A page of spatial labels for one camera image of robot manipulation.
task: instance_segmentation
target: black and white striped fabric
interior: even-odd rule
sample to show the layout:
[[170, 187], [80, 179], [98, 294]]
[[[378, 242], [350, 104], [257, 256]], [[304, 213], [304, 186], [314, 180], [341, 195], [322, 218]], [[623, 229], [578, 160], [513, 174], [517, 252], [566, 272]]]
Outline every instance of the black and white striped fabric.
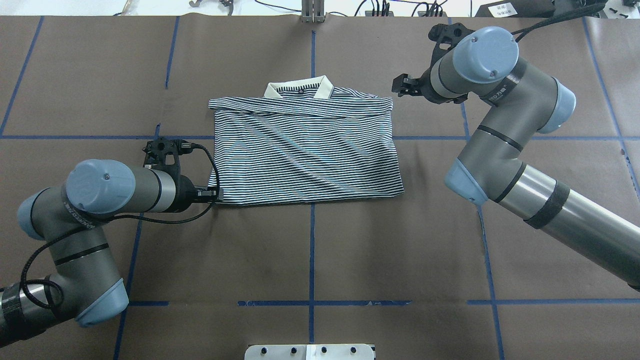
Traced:
[[[404, 191], [391, 98], [326, 77], [270, 83], [270, 97], [211, 99], [224, 204], [393, 197]], [[216, 182], [212, 173], [209, 185]]]

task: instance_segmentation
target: white collar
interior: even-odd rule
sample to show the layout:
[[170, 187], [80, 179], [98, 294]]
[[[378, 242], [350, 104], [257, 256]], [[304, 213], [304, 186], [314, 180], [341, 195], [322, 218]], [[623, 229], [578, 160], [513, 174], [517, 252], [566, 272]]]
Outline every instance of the white collar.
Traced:
[[278, 93], [279, 88], [283, 88], [283, 87], [295, 88], [298, 86], [305, 86], [305, 85], [318, 84], [318, 83], [320, 85], [318, 86], [318, 90], [314, 95], [314, 99], [329, 99], [329, 96], [331, 96], [331, 93], [333, 92], [333, 84], [331, 84], [331, 81], [329, 81], [329, 79], [325, 75], [318, 76], [316, 78], [310, 78], [310, 79], [288, 81], [286, 83], [269, 83], [267, 84], [267, 90], [265, 90], [264, 92], [264, 97], [270, 97], [273, 99], [282, 99], [282, 96]]

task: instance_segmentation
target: white label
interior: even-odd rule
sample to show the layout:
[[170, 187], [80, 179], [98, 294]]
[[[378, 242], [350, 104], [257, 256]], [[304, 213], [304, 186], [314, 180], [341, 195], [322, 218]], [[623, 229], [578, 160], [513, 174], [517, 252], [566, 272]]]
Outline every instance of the white label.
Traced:
[[512, 15], [518, 15], [518, 12], [513, 8], [511, 3], [504, 3], [500, 5], [489, 6], [489, 11], [493, 17], [507, 17]]

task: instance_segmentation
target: light blue joint cap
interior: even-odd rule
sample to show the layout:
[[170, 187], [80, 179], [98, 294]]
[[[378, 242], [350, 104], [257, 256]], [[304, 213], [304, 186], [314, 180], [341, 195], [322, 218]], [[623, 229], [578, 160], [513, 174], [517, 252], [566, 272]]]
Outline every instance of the light blue joint cap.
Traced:
[[476, 205], [482, 205], [489, 200], [480, 184], [457, 158], [444, 178], [444, 183], [455, 193]]
[[29, 196], [25, 201], [22, 202], [22, 204], [20, 204], [20, 207], [18, 208], [18, 224], [20, 225], [20, 228], [22, 229], [22, 231], [27, 233], [30, 238], [34, 238], [36, 240], [44, 240], [44, 238], [40, 236], [40, 234], [38, 234], [36, 229], [33, 227], [33, 223], [31, 221], [31, 210], [33, 209], [33, 203], [36, 202], [38, 196], [40, 196], [40, 194], [45, 190], [46, 189], [42, 189], [32, 196]]
[[549, 134], [558, 130], [558, 128], [569, 120], [571, 114], [575, 110], [575, 94], [566, 88], [566, 86], [560, 84], [558, 79], [554, 78], [558, 85], [558, 98], [556, 99], [556, 107], [551, 114], [549, 121], [538, 130], [541, 134]]
[[488, 26], [467, 35], [453, 51], [453, 67], [476, 84], [503, 79], [518, 62], [518, 43], [510, 32]]
[[76, 317], [76, 321], [81, 327], [94, 326], [120, 314], [127, 308], [127, 305], [129, 305], [129, 297], [127, 296], [127, 290], [124, 288], [124, 282], [120, 278], [109, 290], [100, 295], [93, 304], [83, 310]]
[[119, 161], [90, 159], [71, 171], [66, 189], [69, 201], [78, 209], [106, 214], [127, 204], [136, 189], [136, 178]]

